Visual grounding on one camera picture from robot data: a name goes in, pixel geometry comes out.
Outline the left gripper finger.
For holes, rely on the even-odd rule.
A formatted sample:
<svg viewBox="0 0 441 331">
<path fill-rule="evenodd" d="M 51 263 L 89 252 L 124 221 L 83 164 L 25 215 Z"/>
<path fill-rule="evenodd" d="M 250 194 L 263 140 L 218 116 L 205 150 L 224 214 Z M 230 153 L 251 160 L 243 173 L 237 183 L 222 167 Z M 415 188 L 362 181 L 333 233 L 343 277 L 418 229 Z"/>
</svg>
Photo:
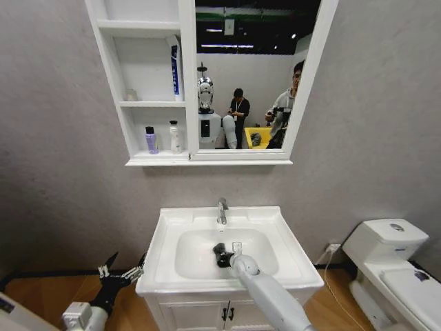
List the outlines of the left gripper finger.
<svg viewBox="0 0 441 331">
<path fill-rule="evenodd" d="M 98 267 L 99 276 L 101 278 L 108 277 L 110 275 L 110 267 L 113 265 L 114 261 L 116 260 L 118 256 L 118 252 L 115 252 L 113 255 L 111 255 L 103 265 L 100 265 Z"/>
<path fill-rule="evenodd" d="M 124 272 L 121 277 L 128 281 L 136 281 L 139 279 L 144 274 L 145 256 L 146 252 L 142 255 L 138 265 Z"/>
</svg>

